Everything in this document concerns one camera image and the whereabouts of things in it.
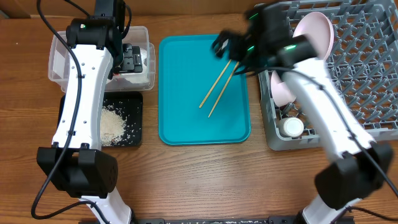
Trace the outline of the large white pink plate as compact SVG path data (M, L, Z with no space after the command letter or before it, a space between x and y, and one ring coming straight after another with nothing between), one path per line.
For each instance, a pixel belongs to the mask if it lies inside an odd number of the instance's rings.
M321 12L311 12L304 16L296 26L293 37L305 35L318 58L327 60L334 43L334 30L329 18Z

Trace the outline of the wooden chopstick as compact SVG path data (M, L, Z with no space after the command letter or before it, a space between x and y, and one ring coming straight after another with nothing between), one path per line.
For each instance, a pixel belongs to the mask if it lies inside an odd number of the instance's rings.
M211 111L210 111L210 113L209 113L209 115L208 115L208 118L211 117L211 115L213 114L215 108L217 107L217 105L218 105L218 103L219 103L221 97L223 96L223 93L224 93L226 87L227 87L228 84L230 83L230 81L231 81L231 79L232 79L232 77L233 77L235 71L237 70L238 65L239 65L239 62L236 63L236 65L234 66L232 72L230 73L230 75L229 75L229 77L228 77L226 83L225 83L224 86L223 86L223 89L221 90L220 94L218 95L218 97L217 97L217 99L216 99L216 101L215 101L215 103L214 103L214 105L213 105L213 107L212 107L212 109L211 109Z
M224 69L221 71L221 73L218 75L218 78L215 80L215 82L213 83L213 85L211 86L211 88L209 89L208 93L205 95L204 99L202 100L202 102L199 105L199 108L202 108L202 106L205 104L206 100L208 99L208 97L210 96L210 94L212 93L212 91L214 90L215 86L218 84L219 80L221 79L221 77L223 76L223 74L225 73L226 69L229 67L230 63L232 60L229 60L228 63L225 65Z

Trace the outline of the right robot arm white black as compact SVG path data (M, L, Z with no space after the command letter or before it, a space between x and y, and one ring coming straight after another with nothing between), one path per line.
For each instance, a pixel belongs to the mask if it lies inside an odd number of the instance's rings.
M279 3L257 5L245 18L245 33L223 30L211 47L218 58L238 62L240 74L275 70L295 95L330 163L315 176L317 196L294 222L336 223L356 210L359 201L391 183L387 171L394 151L376 142L353 116L310 40L289 34Z

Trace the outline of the white paper cup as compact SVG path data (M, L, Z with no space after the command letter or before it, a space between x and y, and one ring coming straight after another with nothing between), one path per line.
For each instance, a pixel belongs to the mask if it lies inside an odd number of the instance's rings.
M304 130L303 122L295 117L283 118L278 123L279 132L283 137L300 137Z

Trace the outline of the rice food scraps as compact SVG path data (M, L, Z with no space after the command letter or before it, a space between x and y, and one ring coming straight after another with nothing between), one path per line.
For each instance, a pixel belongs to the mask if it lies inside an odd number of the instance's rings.
M126 146L134 142L134 129L127 123L120 110L104 106L101 110L100 139L102 146Z

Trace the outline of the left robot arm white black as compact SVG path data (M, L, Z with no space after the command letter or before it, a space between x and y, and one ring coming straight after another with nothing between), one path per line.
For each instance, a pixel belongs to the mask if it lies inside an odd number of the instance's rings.
M68 83L50 147L37 163L52 184L86 205L98 223L135 223L133 210L117 188L118 162L101 149L100 124L106 83L124 62L123 39L131 23L124 1L96 1L94 13L54 32L69 57Z

